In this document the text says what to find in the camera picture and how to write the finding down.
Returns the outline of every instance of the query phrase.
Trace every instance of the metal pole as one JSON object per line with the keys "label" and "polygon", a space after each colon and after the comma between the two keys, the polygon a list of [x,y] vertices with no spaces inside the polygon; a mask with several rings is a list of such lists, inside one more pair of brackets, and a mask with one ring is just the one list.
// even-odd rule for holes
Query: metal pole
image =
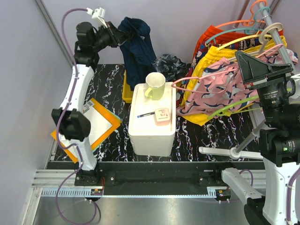
{"label": "metal pole", "polygon": [[[249,2],[250,2],[250,0],[245,0],[245,3],[244,3],[244,5],[243,5],[242,10],[240,11],[240,14],[239,14],[237,20],[241,20],[241,19],[243,18],[243,15],[244,15],[244,13],[245,13],[245,11],[246,11],[246,9],[247,9],[247,6],[249,5]],[[239,26],[239,22],[237,22],[237,23],[233,26],[233,28],[235,29],[235,28],[237,28],[238,26]]]}
{"label": "metal pole", "polygon": [[[270,13],[271,15],[273,15],[275,13],[275,11],[276,11],[277,7],[279,6],[280,2],[281,2],[281,0],[273,0],[271,2],[270,6],[269,6],[270,9],[271,9],[271,13]],[[266,26],[265,23],[261,23],[258,28],[259,29],[264,29],[265,26]]]}
{"label": "metal pole", "polygon": [[[264,3],[260,2],[259,3],[259,8],[262,8],[262,7],[264,7]],[[268,13],[268,11],[266,9],[262,10],[261,13],[262,13],[262,16],[264,17],[263,19],[266,22],[267,26],[270,26],[271,24],[273,24],[273,21],[272,21],[271,17],[268,16],[269,13]],[[274,42],[277,45],[278,44],[282,44],[282,40],[281,40],[280,35],[278,34],[277,29],[272,29],[272,30],[269,31],[269,33],[271,34]],[[292,60],[291,60],[291,58],[290,58],[289,54],[287,53],[287,50],[286,50],[286,48],[284,46],[282,46],[279,49],[279,53],[280,53],[280,55],[282,57],[283,62],[290,63],[292,65],[292,68],[293,68],[294,73],[295,73],[296,72],[295,66],[294,66],[294,64],[293,64],[293,62],[292,62]]]}
{"label": "metal pole", "polygon": [[246,139],[234,150],[234,153],[239,154],[250,142],[253,141],[255,137],[259,135],[259,131],[263,129],[265,125],[265,121],[261,122],[257,128],[255,128],[249,135],[246,137]]}
{"label": "metal pole", "polygon": [[65,57],[68,61],[68,63],[72,67],[73,63],[72,63],[71,57],[70,57],[70,55],[69,55],[62,39],[60,38],[60,35],[59,35],[57,29],[55,28],[54,22],[53,22],[52,18],[50,17],[50,14],[49,14],[48,10],[46,9],[43,1],[42,0],[34,0],[34,1],[37,4],[37,7],[39,8],[41,14],[43,15],[43,17],[44,17],[49,29],[51,30],[55,40],[57,41],[57,44],[60,46],[60,49],[62,50],[63,54],[65,55]]}

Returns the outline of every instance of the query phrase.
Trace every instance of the yellow plastic crate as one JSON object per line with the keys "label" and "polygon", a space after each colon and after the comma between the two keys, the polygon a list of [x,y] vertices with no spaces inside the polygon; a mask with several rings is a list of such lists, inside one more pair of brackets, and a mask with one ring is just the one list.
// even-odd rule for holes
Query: yellow plastic crate
{"label": "yellow plastic crate", "polygon": [[132,102],[132,96],[133,96],[133,91],[130,89],[130,86],[127,84],[127,81],[126,81],[126,71],[125,71],[125,73],[124,73],[124,83],[123,83],[122,99],[126,103],[131,103]]}

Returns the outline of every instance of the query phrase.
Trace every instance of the mug handle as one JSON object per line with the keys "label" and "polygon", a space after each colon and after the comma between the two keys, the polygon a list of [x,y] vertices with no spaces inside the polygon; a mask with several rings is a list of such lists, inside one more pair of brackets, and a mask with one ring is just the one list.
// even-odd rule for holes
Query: mug handle
{"label": "mug handle", "polygon": [[151,88],[148,88],[148,89],[146,90],[146,92],[145,92],[145,96],[148,97],[148,98],[152,98],[152,96],[149,95],[151,91],[152,91],[152,89],[151,89]]}

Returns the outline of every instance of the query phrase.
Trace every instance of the styrofoam box lid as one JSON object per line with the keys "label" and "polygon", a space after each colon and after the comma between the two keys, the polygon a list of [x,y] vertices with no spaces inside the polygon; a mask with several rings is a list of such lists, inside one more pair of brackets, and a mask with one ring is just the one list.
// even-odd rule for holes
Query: styrofoam box lid
{"label": "styrofoam box lid", "polygon": [[[142,135],[172,135],[176,130],[176,89],[171,87],[172,82],[165,83],[164,95],[160,100],[145,97],[147,85],[144,83],[135,86],[132,97],[128,132],[131,136]],[[138,115],[154,112],[156,109],[168,108],[171,121],[169,125],[157,126],[155,115],[138,118]]]}

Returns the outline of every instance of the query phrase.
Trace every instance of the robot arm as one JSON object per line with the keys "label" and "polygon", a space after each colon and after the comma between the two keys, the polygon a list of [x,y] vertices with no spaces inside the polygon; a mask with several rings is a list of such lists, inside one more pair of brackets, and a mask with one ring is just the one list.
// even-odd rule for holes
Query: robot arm
{"label": "robot arm", "polygon": [[[266,197],[247,184],[236,169],[222,171],[222,179],[243,202],[250,225],[298,224],[295,202],[287,200],[288,188],[295,188],[295,184],[288,187],[290,178],[300,167],[300,105],[289,104],[298,81],[291,74],[290,64],[266,64],[241,51],[236,52],[236,57],[245,86],[257,90],[265,123],[273,128],[261,130],[259,138],[266,171]],[[287,90],[288,82],[291,92]]]}
{"label": "robot arm", "polygon": [[[94,183],[94,181],[99,181],[100,170],[97,168],[97,160],[91,151],[89,142],[91,124],[83,115],[83,103],[89,83],[98,66],[98,52],[107,46],[118,47],[122,45],[127,40],[127,35],[118,30],[111,22],[104,21],[104,9],[99,8],[94,11],[87,9],[87,13],[96,20],[99,29],[93,28],[89,22],[82,22],[77,25],[78,41],[75,44],[74,58],[78,76],[76,76],[73,66],[72,78],[66,96],[60,108],[52,110],[52,118],[58,125],[63,109],[67,107],[59,127],[59,136],[64,136],[71,144],[78,145],[83,161],[79,175]],[[73,88],[74,92],[71,100],[69,100]],[[79,153],[75,152],[80,162]]]}

